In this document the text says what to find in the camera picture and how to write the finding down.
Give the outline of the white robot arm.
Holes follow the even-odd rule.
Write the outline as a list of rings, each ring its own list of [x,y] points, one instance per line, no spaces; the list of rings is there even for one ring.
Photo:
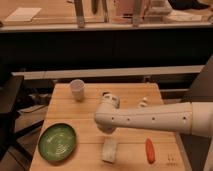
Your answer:
[[[185,102],[138,108],[119,107],[120,99],[104,94],[94,114],[98,128],[112,133],[116,128],[170,131],[203,137],[213,136],[213,102]]]

